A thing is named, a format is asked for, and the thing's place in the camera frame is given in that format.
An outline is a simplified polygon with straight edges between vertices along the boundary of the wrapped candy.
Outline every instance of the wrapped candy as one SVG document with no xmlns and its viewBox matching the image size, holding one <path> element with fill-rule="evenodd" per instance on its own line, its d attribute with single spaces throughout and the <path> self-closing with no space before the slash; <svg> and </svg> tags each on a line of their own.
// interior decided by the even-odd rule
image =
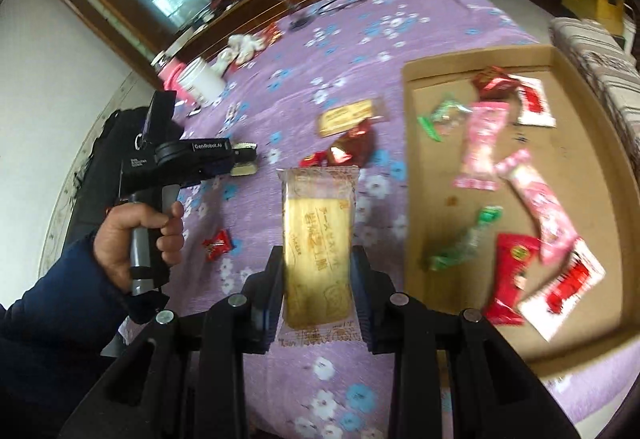
<svg viewBox="0 0 640 439">
<path fill-rule="evenodd" d="M 540 259 L 545 265 L 559 262 L 571 249 L 578 233 L 555 194 L 530 164 L 529 150 L 522 148 L 500 161 L 496 170 L 511 182 L 529 211 L 540 223 Z"/>
<path fill-rule="evenodd" d="M 459 188 L 498 190 L 500 184 L 494 170 L 493 153 L 498 133 L 507 123 L 509 104 L 478 102 L 471 104 L 471 109 L 462 170 L 453 184 Z"/>
<path fill-rule="evenodd" d="M 540 250 L 540 240 L 529 235 L 500 233 L 496 239 L 494 295 L 482 314 L 493 325 L 522 325 L 514 310 L 527 279 L 526 270 Z"/>
<path fill-rule="evenodd" d="M 518 124 L 555 127 L 556 119 L 551 115 L 542 80 L 514 75 L 511 78 L 521 82 L 518 87 L 518 97 L 522 103 L 522 112 L 518 116 Z"/>
<path fill-rule="evenodd" d="M 515 93 L 520 82 L 498 66 L 489 66 L 471 80 L 481 100 L 504 100 Z"/>
<path fill-rule="evenodd" d="M 331 144 L 326 151 L 327 165 L 354 164 L 362 168 L 371 158 L 375 144 L 376 133 L 369 118 L 366 118 Z"/>
<path fill-rule="evenodd" d="M 447 98 L 430 116 L 419 116 L 418 123 L 432 140 L 441 142 L 442 137 L 464 122 L 471 112 L 456 99 Z"/>
<path fill-rule="evenodd" d="M 502 216 L 501 206 L 485 206 L 480 210 L 478 222 L 451 246 L 429 258 L 429 269 L 440 271 L 473 259 L 478 252 L 480 239 L 486 230 Z"/>
<path fill-rule="evenodd" d="M 605 270 L 586 243 L 577 239 L 558 278 L 518 305 L 520 313 L 549 341 L 584 294 L 601 281 Z"/>
<path fill-rule="evenodd" d="M 216 260 L 224 253 L 234 249 L 231 244 L 231 238 L 229 238 L 229 232 L 226 229 L 221 229 L 213 238 L 203 241 L 202 245 L 207 250 L 207 260 L 209 261 Z"/>
</svg>

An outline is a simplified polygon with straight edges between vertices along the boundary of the red and white wrapper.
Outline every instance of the red and white wrapper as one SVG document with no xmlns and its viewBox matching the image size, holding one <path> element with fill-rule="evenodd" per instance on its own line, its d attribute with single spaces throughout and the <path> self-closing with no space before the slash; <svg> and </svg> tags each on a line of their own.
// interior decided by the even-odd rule
<svg viewBox="0 0 640 439">
<path fill-rule="evenodd" d="M 577 239 L 569 262 L 558 278 L 521 302 L 518 310 L 549 341 L 584 294 L 604 276 L 604 268 L 585 242 Z"/>
<path fill-rule="evenodd" d="M 517 89 L 518 98 L 520 98 L 522 103 L 522 111 L 518 116 L 518 124 L 537 127 L 555 127 L 556 119 L 551 115 L 542 80 L 528 78 L 526 76 L 509 76 L 522 83 Z"/>
<path fill-rule="evenodd" d="M 540 223 L 540 259 L 545 265 L 559 262 L 578 238 L 574 225 L 553 190 L 530 163 L 529 150 L 522 148 L 500 161 L 496 172 L 509 180 L 524 204 Z"/>
<path fill-rule="evenodd" d="M 459 188 L 498 190 L 495 173 L 494 146 L 498 133 L 507 123 L 509 104 L 477 102 L 469 106 L 471 115 L 466 124 L 466 148 L 460 174 L 453 185 Z"/>
</svg>

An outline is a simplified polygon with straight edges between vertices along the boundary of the white plastic container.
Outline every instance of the white plastic container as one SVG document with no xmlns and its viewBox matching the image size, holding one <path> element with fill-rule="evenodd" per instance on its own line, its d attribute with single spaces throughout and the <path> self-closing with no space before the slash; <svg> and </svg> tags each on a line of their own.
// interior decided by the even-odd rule
<svg viewBox="0 0 640 439">
<path fill-rule="evenodd" d="M 226 83 L 204 58 L 196 58 L 178 76 L 178 84 L 201 106 L 210 106 L 220 98 Z"/>
</svg>

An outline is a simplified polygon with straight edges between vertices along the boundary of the snack packaging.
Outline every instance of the snack packaging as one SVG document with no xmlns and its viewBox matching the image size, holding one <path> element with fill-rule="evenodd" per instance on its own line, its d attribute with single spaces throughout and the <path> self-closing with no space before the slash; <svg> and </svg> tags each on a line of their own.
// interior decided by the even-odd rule
<svg viewBox="0 0 640 439">
<path fill-rule="evenodd" d="M 518 79 L 521 83 L 518 98 L 522 103 L 522 112 L 518 116 L 518 124 L 555 127 L 556 119 L 551 115 L 542 80 L 515 75 L 511 75 L 511 78 Z"/>
<path fill-rule="evenodd" d="M 371 127 L 369 118 L 365 118 L 356 127 L 349 129 L 335 140 L 326 151 L 326 162 L 329 166 L 367 164 L 376 145 L 376 133 Z"/>
<path fill-rule="evenodd" d="M 530 163 L 529 150 L 521 148 L 495 167 L 508 179 L 532 215 L 540 223 L 540 259 L 545 265 L 559 262 L 571 249 L 578 233 L 556 195 Z"/>
<path fill-rule="evenodd" d="M 515 93 L 520 85 L 516 77 L 509 76 L 504 69 L 495 65 L 480 71 L 471 82 L 478 89 L 482 101 L 504 100 Z"/>
<path fill-rule="evenodd" d="M 451 246 L 443 249 L 437 255 L 430 257 L 429 269 L 441 271 L 452 265 L 459 265 L 467 260 L 473 259 L 478 252 L 480 239 L 486 230 L 502 216 L 501 206 L 485 206 L 478 214 L 478 221 L 475 226 L 469 228 Z"/>
<path fill-rule="evenodd" d="M 228 253 L 234 249 L 226 229 L 221 229 L 213 238 L 203 241 L 202 245 L 207 250 L 207 260 L 209 261 L 216 260 L 224 253 Z"/>
<path fill-rule="evenodd" d="M 569 262 L 558 278 L 521 302 L 518 310 L 549 341 L 584 294 L 604 276 L 604 268 L 585 242 L 578 238 Z"/>
<path fill-rule="evenodd" d="M 356 166 L 279 170 L 285 264 L 281 345 L 360 339 L 350 286 Z"/>
<path fill-rule="evenodd" d="M 466 126 L 466 148 L 462 169 L 453 181 L 459 188 L 498 190 L 500 183 L 494 167 L 494 146 L 498 133 L 507 123 L 509 104 L 478 102 L 471 104 Z"/>
<path fill-rule="evenodd" d="M 385 102 L 382 98 L 361 100 L 352 104 L 336 107 L 323 112 L 318 117 L 318 134 L 321 138 L 353 129 L 365 118 L 376 124 L 388 119 Z"/>
<path fill-rule="evenodd" d="M 471 112 L 456 99 L 447 98 L 430 116 L 419 116 L 418 123 L 432 140 L 441 142 L 443 136 L 464 122 Z"/>
<path fill-rule="evenodd" d="M 540 240 L 530 235 L 498 235 L 494 295 L 482 311 L 493 325 L 522 325 L 524 322 L 514 307 L 525 286 L 526 270 L 539 251 Z"/>
</svg>

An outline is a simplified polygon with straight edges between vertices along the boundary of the person's hand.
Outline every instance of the person's hand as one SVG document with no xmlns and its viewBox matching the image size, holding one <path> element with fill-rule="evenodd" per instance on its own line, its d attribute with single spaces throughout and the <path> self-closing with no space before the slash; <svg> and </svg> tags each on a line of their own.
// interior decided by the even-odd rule
<svg viewBox="0 0 640 439">
<path fill-rule="evenodd" d="M 133 228 L 160 228 L 162 237 L 156 241 L 156 246 L 162 251 L 162 260 L 169 266 L 182 260 L 184 207 L 176 201 L 171 206 L 171 213 L 172 217 L 169 217 L 144 203 L 126 203 L 111 209 L 98 229 L 94 239 L 95 260 L 122 292 L 131 289 L 129 248 Z"/>
</svg>

